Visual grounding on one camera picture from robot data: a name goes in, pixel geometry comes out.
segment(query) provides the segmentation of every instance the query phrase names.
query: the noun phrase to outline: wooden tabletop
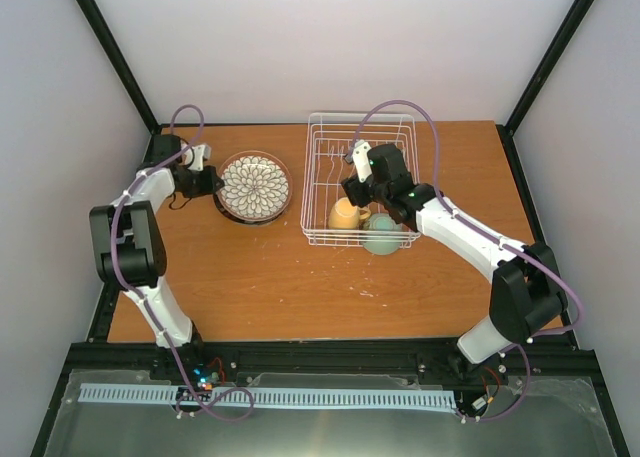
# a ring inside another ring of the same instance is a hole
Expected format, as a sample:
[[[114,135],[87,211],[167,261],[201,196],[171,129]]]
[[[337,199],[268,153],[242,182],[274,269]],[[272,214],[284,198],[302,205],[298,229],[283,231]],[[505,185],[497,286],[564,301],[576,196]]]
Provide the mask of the wooden tabletop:
[[[439,122],[442,190],[499,232],[531,242],[529,226],[493,122]],[[194,128],[176,131],[190,139]],[[306,125],[207,127],[221,165],[243,150],[269,152],[289,168],[286,214],[262,227],[231,222],[201,197],[156,214],[167,279],[207,341],[368,339],[459,335],[487,315],[489,283],[438,242],[374,256],[362,248],[311,246],[300,228]],[[433,141],[418,124],[421,177]],[[153,341],[138,309],[120,296],[110,342]]]

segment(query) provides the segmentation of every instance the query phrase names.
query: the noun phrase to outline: white wire dish rack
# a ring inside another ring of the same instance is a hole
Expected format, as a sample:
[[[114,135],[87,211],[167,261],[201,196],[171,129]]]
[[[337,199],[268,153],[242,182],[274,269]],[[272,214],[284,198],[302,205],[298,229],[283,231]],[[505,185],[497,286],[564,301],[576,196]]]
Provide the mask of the white wire dish rack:
[[[344,161],[356,128],[365,117],[361,113],[315,112],[309,116],[304,191],[300,225],[311,245],[361,247],[365,238],[400,242],[409,248],[420,233],[403,226],[400,231],[334,230],[327,227],[333,204],[345,197],[340,182],[355,174],[355,167]],[[374,114],[360,133],[375,147],[394,143],[402,151],[414,181],[419,182],[415,120],[408,114]],[[371,204],[372,213],[384,207]]]

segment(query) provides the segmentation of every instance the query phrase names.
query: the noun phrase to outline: patterned plate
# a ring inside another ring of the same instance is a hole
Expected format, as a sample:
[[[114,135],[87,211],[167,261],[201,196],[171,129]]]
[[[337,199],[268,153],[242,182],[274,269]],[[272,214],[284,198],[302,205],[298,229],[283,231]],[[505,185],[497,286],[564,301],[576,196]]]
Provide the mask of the patterned plate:
[[[251,222],[271,220],[291,200],[291,175],[280,160],[250,150],[230,157],[222,166],[220,201],[232,215]]]

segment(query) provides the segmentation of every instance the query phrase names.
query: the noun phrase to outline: cup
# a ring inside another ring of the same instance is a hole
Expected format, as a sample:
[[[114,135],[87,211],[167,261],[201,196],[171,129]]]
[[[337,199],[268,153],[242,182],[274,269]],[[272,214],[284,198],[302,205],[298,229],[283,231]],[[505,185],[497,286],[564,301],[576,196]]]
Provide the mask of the cup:
[[[331,208],[329,228],[335,230],[357,229],[370,216],[371,211],[368,207],[354,207],[348,198],[342,197]]]
[[[401,224],[396,224],[388,214],[373,214],[363,226],[364,230],[385,231],[386,235],[365,235],[362,246],[375,255],[393,254],[402,246],[400,236],[394,236],[391,232],[400,232]]]

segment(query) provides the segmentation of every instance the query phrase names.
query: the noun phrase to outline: ventilation grille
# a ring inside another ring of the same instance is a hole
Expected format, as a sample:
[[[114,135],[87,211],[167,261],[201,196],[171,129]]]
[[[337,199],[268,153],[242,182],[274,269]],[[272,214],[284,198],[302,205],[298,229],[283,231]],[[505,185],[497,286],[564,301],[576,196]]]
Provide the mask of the ventilation grille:
[[[229,389],[213,389],[204,402]],[[185,387],[164,385],[82,384],[79,402],[112,404],[175,404]],[[258,409],[395,409],[452,412],[453,392],[437,390],[340,390],[248,388]],[[197,405],[191,396],[181,405]],[[215,404],[248,407],[244,392],[232,392]]]

